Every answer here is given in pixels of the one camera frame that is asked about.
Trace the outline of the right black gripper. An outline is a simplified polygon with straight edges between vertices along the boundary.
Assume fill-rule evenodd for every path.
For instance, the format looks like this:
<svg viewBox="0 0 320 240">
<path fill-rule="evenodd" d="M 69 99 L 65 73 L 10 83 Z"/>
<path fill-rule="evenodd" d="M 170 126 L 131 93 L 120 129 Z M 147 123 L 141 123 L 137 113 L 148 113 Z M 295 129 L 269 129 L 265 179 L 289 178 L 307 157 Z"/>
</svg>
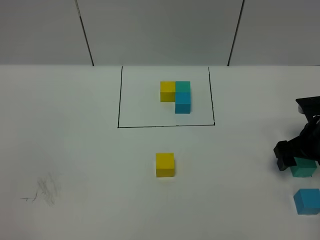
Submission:
<svg viewBox="0 0 320 240">
<path fill-rule="evenodd" d="M 297 137 L 279 141 L 273 149 L 280 171 L 296 166 L 295 158 L 320 161 L 320 97 L 297 98 L 295 101 L 307 124 Z"/>
</svg>

